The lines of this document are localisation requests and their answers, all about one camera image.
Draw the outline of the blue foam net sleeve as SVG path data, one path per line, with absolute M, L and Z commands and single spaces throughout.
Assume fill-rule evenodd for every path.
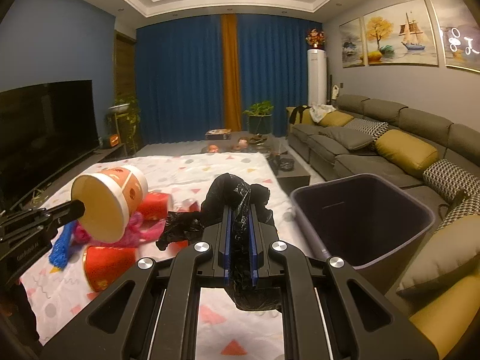
M 76 228 L 76 220 L 64 225 L 64 228 L 61 234 L 58 236 L 58 239 L 55 241 L 55 244 L 53 245 L 49 255 L 49 263 L 52 266 L 63 270 L 68 264 L 72 234 Z

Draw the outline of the black plastic bag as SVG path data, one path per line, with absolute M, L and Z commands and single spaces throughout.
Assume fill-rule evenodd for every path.
M 173 242 L 187 240 L 190 244 L 202 239 L 205 228 L 218 224 L 225 207 L 232 210 L 231 260 L 229 286 L 225 289 L 241 311 L 280 311 L 278 289 L 255 289 L 252 285 L 248 251 L 248 219 L 251 206 L 257 219 L 274 225 L 273 212 L 266 207 L 270 191 L 261 184 L 248 184 L 236 175 L 224 173 L 212 182 L 199 212 L 170 212 L 160 238 L 159 250 Z

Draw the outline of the cream red paper bowl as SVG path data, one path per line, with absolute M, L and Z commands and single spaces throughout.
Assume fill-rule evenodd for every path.
M 135 166 L 110 167 L 100 172 L 78 175 L 73 180 L 71 199 L 83 203 L 80 225 L 95 241 L 119 241 L 130 216 L 148 192 L 143 173 Z

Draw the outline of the red paper cup gold rim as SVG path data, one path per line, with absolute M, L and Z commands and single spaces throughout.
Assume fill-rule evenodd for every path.
M 137 261 L 137 248 L 88 246 L 83 268 L 91 289 L 100 293 L 120 278 Z

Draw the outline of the pink plastic bag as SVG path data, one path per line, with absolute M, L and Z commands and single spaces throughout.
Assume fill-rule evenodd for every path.
M 140 245 L 156 242 L 166 225 L 166 219 L 155 221 L 149 228 L 144 227 L 143 216 L 139 212 L 134 212 L 128 221 L 128 225 L 124 231 L 124 235 L 116 242 L 101 242 L 97 241 L 78 223 L 76 229 L 72 234 L 72 239 L 77 244 L 89 244 L 102 247 L 115 248 L 137 248 Z

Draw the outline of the dark grey trash bin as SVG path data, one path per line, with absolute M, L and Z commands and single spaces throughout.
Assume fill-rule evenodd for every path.
M 290 199 L 312 255 L 342 258 L 380 293 L 401 276 L 435 220 L 425 204 L 373 174 L 295 189 Z

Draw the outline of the black television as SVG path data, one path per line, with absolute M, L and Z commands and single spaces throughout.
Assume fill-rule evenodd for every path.
M 1 92 L 1 209 L 13 209 L 97 147 L 91 80 Z

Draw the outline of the grey sectional sofa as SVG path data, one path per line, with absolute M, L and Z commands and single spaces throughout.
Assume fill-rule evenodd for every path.
M 345 94 L 286 111 L 287 141 L 324 180 L 380 176 L 444 228 L 479 213 L 479 132 L 399 102 Z

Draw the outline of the blue curtain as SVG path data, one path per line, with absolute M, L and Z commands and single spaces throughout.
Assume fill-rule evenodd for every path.
M 246 109 L 272 105 L 272 131 L 287 107 L 308 102 L 308 33 L 319 22 L 226 14 L 137 30 L 136 89 L 146 144 L 196 141 L 214 128 L 247 128 Z

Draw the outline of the white standing air conditioner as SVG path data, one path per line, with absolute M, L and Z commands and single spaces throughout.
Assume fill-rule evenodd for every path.
M 307 105 L 319 106 L 327 102 L 327 61 L 323 49 L 307 51 Z

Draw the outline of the houndstooth pillow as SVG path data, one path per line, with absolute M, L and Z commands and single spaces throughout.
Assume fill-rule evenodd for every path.
M 446 203 L 452 203 L 459 191 L 467 197 L 479 194 L 479 178 L 447 159 L 428 166 L 422 178 Z

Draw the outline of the flower decoration on conditioner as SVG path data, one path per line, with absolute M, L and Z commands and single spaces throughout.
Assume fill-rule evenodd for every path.
M 323 31 L 312 28 L 306 38 L 306 43 L 311 49 L 323 50 L 325 48 L 326 36 Z

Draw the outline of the small left landscape painting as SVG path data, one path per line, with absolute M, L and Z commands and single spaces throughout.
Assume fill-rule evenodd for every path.
M 359 18 L 339 26 L 342 65 L 344 68 L 364 66 L 364 43 Z

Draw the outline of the sailboat tree painting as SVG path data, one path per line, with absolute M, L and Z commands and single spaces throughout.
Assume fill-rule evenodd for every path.
M 437 66 L 439 57 L 425 0 L 408 0 L 363 17 L 370 65 Z

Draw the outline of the right painting with glare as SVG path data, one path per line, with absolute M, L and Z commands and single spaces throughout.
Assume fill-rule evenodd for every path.
M 463 0 L 430 0 L 445 65 L 479 73 L 479 25 Z

